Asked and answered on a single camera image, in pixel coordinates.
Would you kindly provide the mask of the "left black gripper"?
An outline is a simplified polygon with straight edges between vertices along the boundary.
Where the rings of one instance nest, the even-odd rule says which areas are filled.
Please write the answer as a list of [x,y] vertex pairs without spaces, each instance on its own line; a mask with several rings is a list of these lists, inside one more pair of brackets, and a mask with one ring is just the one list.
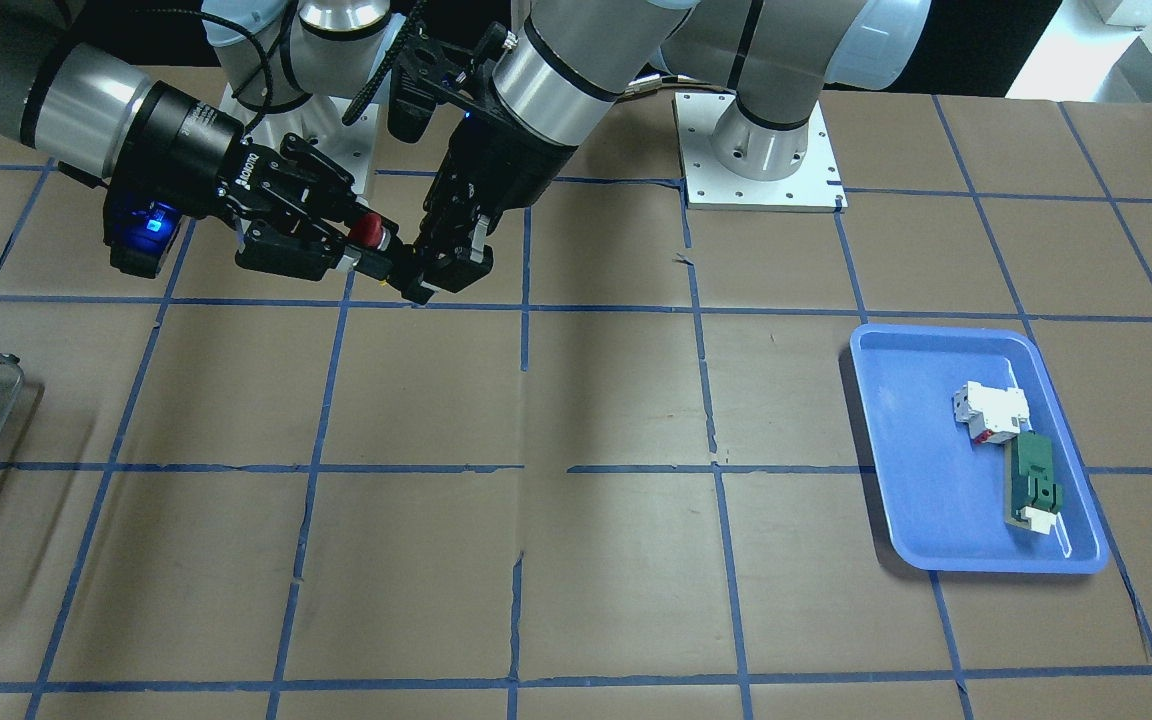
[[422,204],[416,247],[391,252],[391,286],[424,306],[435,290],[458,293],[479,282],[494,268],[488,232],[506,211],[535,205],[575,152],[513,120],[462,118]]

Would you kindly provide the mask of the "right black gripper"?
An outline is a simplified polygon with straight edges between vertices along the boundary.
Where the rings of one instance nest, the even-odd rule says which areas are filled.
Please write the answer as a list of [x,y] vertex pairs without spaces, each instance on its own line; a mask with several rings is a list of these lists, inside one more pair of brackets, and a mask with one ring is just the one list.
[[109,263],[154,278],[185,218],[212,217],[241,233],[236,263],[244,270],[306,281],[329,270],[357,272],[406,291],[410,247],[366,249],[347,238],[376,211],[353,183],[351,173],[297,135],[279,149],[238,135],[145,138],[111,179],[103,210]]

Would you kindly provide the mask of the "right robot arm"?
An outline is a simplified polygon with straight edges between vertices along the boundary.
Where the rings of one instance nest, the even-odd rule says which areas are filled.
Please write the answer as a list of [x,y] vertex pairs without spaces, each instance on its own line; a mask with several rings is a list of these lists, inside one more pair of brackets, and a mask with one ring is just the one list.
[[396,44],[387,1],[205,1],[223,108],[88,41],[101,9],[0,1],[0,136],[105,188],[114,268],[154,278],[185,218],[217,218],[244,270],[416,281],[412,247],[364,196],[376,109],[347,118]]

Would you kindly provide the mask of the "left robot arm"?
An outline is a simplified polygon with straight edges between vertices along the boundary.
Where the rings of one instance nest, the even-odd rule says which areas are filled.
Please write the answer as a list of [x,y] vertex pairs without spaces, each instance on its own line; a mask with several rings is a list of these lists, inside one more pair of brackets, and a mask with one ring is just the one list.
[[540,199],[645,67],[732,92],[708,136],[723,169],[790,177],[823,88],[890,86],[929,13],[929,1],[535,1],[521,26],[488,26],[472,50],[412,38],[392,71],[391,135],[420,141],[444,104],[462,118],[389,285],[426,304],[480,281],[488,234]]

